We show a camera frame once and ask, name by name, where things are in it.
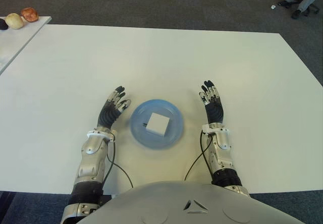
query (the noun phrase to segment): black cable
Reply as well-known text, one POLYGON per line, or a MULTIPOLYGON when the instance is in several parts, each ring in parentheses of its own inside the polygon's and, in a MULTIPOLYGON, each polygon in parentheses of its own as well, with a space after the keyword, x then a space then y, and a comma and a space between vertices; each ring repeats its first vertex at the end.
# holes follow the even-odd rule
POLYGON ((196 158, 196 160, 194 161, 194 163, 191 165, 190 169, 187 171, 187 174, 186 174, 186 176, 185 176, 184 181, 186 181, 187 176, 188 176, 188 174, 190 173, 190 171, 191 171, 191 169, 193 168, 193 166, 194 166, 194 164, 196 163, 196 161, 198 161, 198 159, 203 155, 203 153, 208 149, 208 147, 210 147, 211 143, 212 143, 212 138, 211 138, 210 143, 209 143, 209 144, 208 144, 208 146, 206 147, 206 149, 204 149, 204 150, 203 150, 203 152, 202 152, 202 153, 201 153, 201 154, 196 158))
POLYGON ((109 174, 111 172, 111 169, 112 169, 113 164, 115 162, 115 157, 116 157, 116 142, 113 141, 113 157, 112 157, 112 163, 111 163, 110 168, 109 168, 109 170, 108 170, 107 174, 105 175, 105 178, 104 178, 104 180, 102 182, 102 188, 103 188, 103 186, 104 186, 104 184, 106 182, 107 177, 109 176, 109 174))
POLYGON ((210 166, 208 165, 208 162, 207 162, 207 160, 206 160, 205 154, 204 154, 204 152, 203 152, 203 147, 202 147, 202 134, 203 134, 203 131, 201 131, 201 135, 200 135, 200 147, 201 147, 202 155, 203 155, 203 158, 204 158, 204 160, 205 160, 206 166, 207 166, 207 168, 208 168, 208 171, 210 172, 211 179, 213 180, 213 173, 212 173, 212 170, 211 170, 210 166))
MULTIPOLYGON (((110 162, 110 163, 112 163, 112 161, 111 161, 111 160, 110 160, 110 158, 109 158, 109 155, 107 156, 107 159, 109 160, 109 162, 110 162)), ((130 179, 129 175, 127 174, 127 172, 126 172, 122 167, 120 167, 119 165, 117 165, 116 163, 113 163, 113 164, 114 164, 116 167, 118 167, 122 172, 124 172, 124 173, 125 173, 125 175, 127 176, 128 180, 129 180, 129 182, 130 182, 131 188, 133 188, 132 181, 131 181, 131 179, 130 179)))

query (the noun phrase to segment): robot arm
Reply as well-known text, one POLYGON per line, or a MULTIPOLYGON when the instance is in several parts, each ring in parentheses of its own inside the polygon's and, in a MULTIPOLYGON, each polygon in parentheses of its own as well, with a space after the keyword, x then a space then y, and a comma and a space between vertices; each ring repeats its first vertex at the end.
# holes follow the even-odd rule
POLYGON ((247 189, 241 184, 230 155, 229 130, 222 124, 224 113, 219 93, 210 80, 204 84, 204 92, 200 92, 199 95, 205 105, 208 119, 208 124, 202 126, 202 131, 211 136, 213 141, 208 148, 212 184, 249 196, 247 189))
POLYGON ((72 196, 64 209, 61 224, 77 223, 100 207, 107 145, 115 141, 115 134, 110 129, 131 103, 131 100, 119 103, 125 95, 123 91, 124 88, 120 86, 111 93, 99 114, 97 128, 87 133, 88 139, 81 149, 82 160, 74 181, 72 196))

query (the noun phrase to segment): chair leg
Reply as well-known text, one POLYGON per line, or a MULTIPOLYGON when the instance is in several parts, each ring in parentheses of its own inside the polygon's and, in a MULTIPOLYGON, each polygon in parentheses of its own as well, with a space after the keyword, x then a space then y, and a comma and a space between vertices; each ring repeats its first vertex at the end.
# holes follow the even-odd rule
POLYGON ((314 10, 314 14, 317 14, 319 12, 319 8, 316 5, 310 4, 309 7, 313 7, 314 10))

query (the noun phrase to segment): blue bowl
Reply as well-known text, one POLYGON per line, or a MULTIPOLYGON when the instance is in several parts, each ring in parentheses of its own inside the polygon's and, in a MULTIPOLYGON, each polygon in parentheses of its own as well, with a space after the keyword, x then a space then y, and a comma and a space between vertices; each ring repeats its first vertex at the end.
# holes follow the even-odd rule
POLYGON ((146 147, 162 149, 172 146, 182 135, 183 118, 181 112, 166 100, 152 99, 138 106, 130 118, 130 129, 134 138, 146 147), (169 123, 164 136, 146 130, 152 113, 168 117, 169 123))

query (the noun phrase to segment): white box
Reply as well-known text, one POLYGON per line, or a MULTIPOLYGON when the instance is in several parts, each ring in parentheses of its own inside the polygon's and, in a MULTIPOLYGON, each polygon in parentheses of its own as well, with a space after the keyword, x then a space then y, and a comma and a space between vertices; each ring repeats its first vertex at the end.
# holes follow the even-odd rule
POLYGON ((146 130, 160 136, 164 136, 170 119, 162 115, 152 113, 148 121, 146 130))

